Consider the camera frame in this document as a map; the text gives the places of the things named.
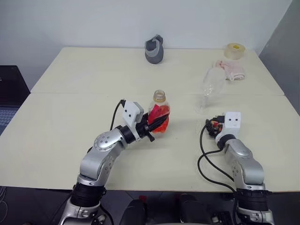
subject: white table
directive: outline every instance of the white table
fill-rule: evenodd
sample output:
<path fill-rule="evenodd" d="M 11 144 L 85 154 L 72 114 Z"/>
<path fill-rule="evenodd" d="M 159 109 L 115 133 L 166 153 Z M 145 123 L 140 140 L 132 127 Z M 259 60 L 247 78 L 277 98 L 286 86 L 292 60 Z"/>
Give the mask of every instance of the white table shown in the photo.
<path fill-rule="evenodd" d="M 121 98 L 125 94 L 201 94 L 200 84 L 224 50 L 165 49 L 161 64 L 152 65 L 144 49 L 63 48 L 32 93 L 97 93 Z M 254 51 L 239 60 L 243 81 L 227 82 L 224 94 L 283 95 Z"/>
<path fill-rule="evenodd" d="M 148 95 L 122 97 L 145 109 Z M 169 95 L 170 124 L 165 135 L 150 143 L 133 143 L 115 162 L 108 189 L 227 191 L 204 180 L 197 171 L 199 133 L 204 120 L 226 111 L 241 111 L 240 139 L 264 167 L 271 191 L 300 190 L 300 119 L 285 96 L 224 95 L 197 114 L 198 95 Z M 109 129 L 120 96 L 99 94 L 31 94 L 0 136 L 0 185 L 71 189 L 80 161 L 95 137 Z M 115 125 L 121 123 L 120 113 Z M 207 134 L 206 151 L 217 146 Z M 211 156 L 224 168 L 223 154 Z M 230 184 L 203 164 L 211 178 Z"/>

